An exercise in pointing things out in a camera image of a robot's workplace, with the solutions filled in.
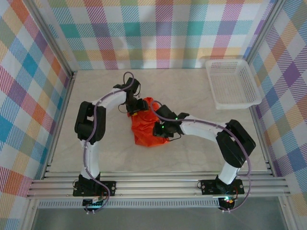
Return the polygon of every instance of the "purple cable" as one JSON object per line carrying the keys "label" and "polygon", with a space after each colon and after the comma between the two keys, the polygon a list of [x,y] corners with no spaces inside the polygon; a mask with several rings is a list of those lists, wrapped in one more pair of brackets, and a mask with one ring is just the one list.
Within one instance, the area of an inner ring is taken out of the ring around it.
{"label": "purple cable", "polygon": [[110,92],[110,93],[108,93],[107,95],[103,96],[103,97],[95,104],[95,107],[94,107],[94,127],[93,127],[93,131],[92,131],[92,133],[90,134],[89,138],[88,138],[88,139],[85,141],[85,143],[84,143],[83,164],[84,164],[84,167],[85,167],[85,171],[87,172],[87,174],[90,176],[90,178],[91,178],[93,181],[95,181],[97,184],[103,186],[103,187],[106,189],[106,191],[107,191],[107,198],[106,198],[106,201],[102,204],[102,206],[101,206],[99,209],[97,209],[97,210],[95,211],[96,213],[99,212],[99,211],[107,204],[107,202],[109,201],[111,192],[110,192],[110,190],[109,190],[109,188],[108,188],[107,186],[105,186],[105,185],[104,185],[103,183],[101,183],[100,181],[96,180],[96,178],[94,178],[94,177],[91,175],[91,173],[88,171],[88,167],[87,167],[87,165],[86,165],[86,150],[87,150],[87,143],[90,141],[90,139],[92,139],[92,137],[94,136],[94,133],[95,133],[95,131],[96,131],[96,129],[97,129],[97,119],[96,119],[96,117],[97,117],[97,107],[98,107],[98,105],[99,105],[104,99],[108,98],[109,96],[111,96],[111,95],[113,95],[113,94],[115,94],[115,93],[118,93],[118,92],[125,91],[126,89],[130,88],[130,87],[132,86],[132,84],[134,83],[134,75],[133,75],[133,73],[127,71],[127,72],[124,73],[124,77],[125,77],[125,75],[126,75],[127,73],[131,74],[131,76],[132,76],[132,82],[131,82],[127,87],[125,87],[125,88],[123,88],[123,89],[121,89],[121,90],[117,90],[117,91],[115,91],[115,92]]}
{"label": "purple cable", "polygon": [[246,161],[247,161],[247,163],[248,163],[248,173],[247,173],[246,175],[244,175],[244,176],[246,176],[246,177],[248,178],[248,182],[249,182],[248,193],[247,193],[247,195],[245,196],[245,198],[244,198],[244,200],[242,201],[242,203],[241,203],[238,207],[233,208],[232,211],[238,209],[239,207],[241,207],[241,206],[245,203],[246,199],[248,198],[248,196],[249,196],[249,194],[250,194],[250,190],[251,190],[251,181],[250,181],[250,178],[249,178],[250,173],[251,173],[251,163],[250,163],[250,159],[249,159],[249,157],[248,157],[248,154],[246,153],[246,150],[244,149],[244,147],[243,147],[242,143],[240,142],[240,140],[239,140],[231,131],[229,131],[229,130],[226,129],[225,127],[220,126],[220,125],[215,124],[215,123],[212,123],[212,122],[202,121],[202,120],[193,120],[193,119],[177,119],[177,120],[175,120],[175,119],[169,119],[169,118],[162,117],[162,116],[160,116],[159,114],[157,114],[157,113],[155,112],[155,110],[154,110],[153,104],[154,104],[155,102],[158,103],[158,104],[160,104],[160,105],[162,105],[162,104],[161,104],[160,102],[158,102],[158,101],[152,101],[152,102],[150,103],[150,108],[151,108],[152,112],[153,112],[160,120],[162,120],[162,121],[175,121],[175,122],[178,122],[178,121],[188,121],[188,122],[198,122],[198,123],[210,125],[210,126],[213,126],[213,127],[217,127],[217,128],[219,128],[219,129],[221,129],[221,130],[224,130],[224,131],[226,131],[230,136],[232,136],[232,137],[235,139],[236,143],[237,143],[237,144],[239,145],[239,147],[241,148],[241,150],[242,150],[242,152],[243,152],[243,154],[244,154],[244,156],[245,156],[245,158],[246,158]]}

